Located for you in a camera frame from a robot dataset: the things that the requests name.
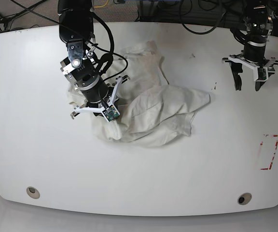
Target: crumpled cloth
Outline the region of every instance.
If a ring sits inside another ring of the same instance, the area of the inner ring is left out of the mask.
[[[208,93],[167,85],[160,69],[161,55],[154,42],[141,43],[120,52],[129,62],[121,74],[130,80],[118,90],[120,117],[108,123],[103,117],[90,116],[93,134],[107,142],[157,147],[179,135],[191,135],[196,111],[210,101]],[[103,78],[123,69],[115,60]],[[81,105],[84,96],[68,89],[69,103]]]

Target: white table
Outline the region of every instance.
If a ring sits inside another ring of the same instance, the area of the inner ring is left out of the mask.
[[[278,135],[278,67],[259,92],[251,70],[244,68],[242,91],[236,92],[229,65],[221,63],[242,49],[229,30],[196,36],[176,24],[109,26],[116,51],[155,40],[171,84],[210,93],[211,104],[196,115],[192,136],[159,149],[96,139],[87,116],[69,116],[68,82],[59,65],[67,51],[58,27],[2,34],[1,197],[55,209],[136,216],[220,214],[278,205],[278,149],[272,169],[260,170],[278,140],[263,136]],[[100,46],[108,48],[98,24],[95,33]],[[278,38],[270,38],[266,56],[278,59]],[[258,155],[263,140],[268,146]],[[87,151],[88,145],[103,152]],[[39,199],[27,195],[29,186],[40,191]],[[246,192],[252,200],[241,206],[237,199]]]

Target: gray floor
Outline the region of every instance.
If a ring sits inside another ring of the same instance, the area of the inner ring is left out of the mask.
[[[17,0],[17,2],[28,7],[39,2],[39,0]],[[39,5],[35,11],[58,21],[57,2],[58,0],[48,0],[47,2]],[[107,0],[95,0],[95,6],[103,5],[106,2]],[[15,14],[21,10],[22,9],[19,6],[15,5],[9,0],[0,0],[0,14],[3,16]],[[114,4],[113,0],[109,0],[107,6],[96,8],[96,13],[106,22],[133,22],[138,16],[137,4],[134,0],[129,0],[125,4]],[[42,27],[54,25],[54,23],[51,23],[50,21],[40,18],[34,14],[28,13],[16,19],[11,27],[27,29],[33,25]]]

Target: cylindrical joint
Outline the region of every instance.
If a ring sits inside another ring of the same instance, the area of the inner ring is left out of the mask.
[[[262,36],[252,36],[244,45],[243,56],[246,60],[259,63],[264,60],[266,38]]]
[[[100,78],[97,84],[88,90],[81,90],[81,93],[90,103],[100,102],[100,97],[105,98],[108,94],[108,87]]]

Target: white cloth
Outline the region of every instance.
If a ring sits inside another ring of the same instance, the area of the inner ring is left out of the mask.
[[[93,134],[107,142],[145,147],[162,146],[179,135],[190,136],[195,111],[209,103],[209,94],[166,85],[154,42],[123,49],[121,54],[129,62],[121,75],[130,77],[118,90],[121,115],[108,123],[91,114]],[[124,65],[122,60],[115,60],[103,78],[117,73]],[[68,94],[70,103],[83,103],[82,94],[71,87]]]

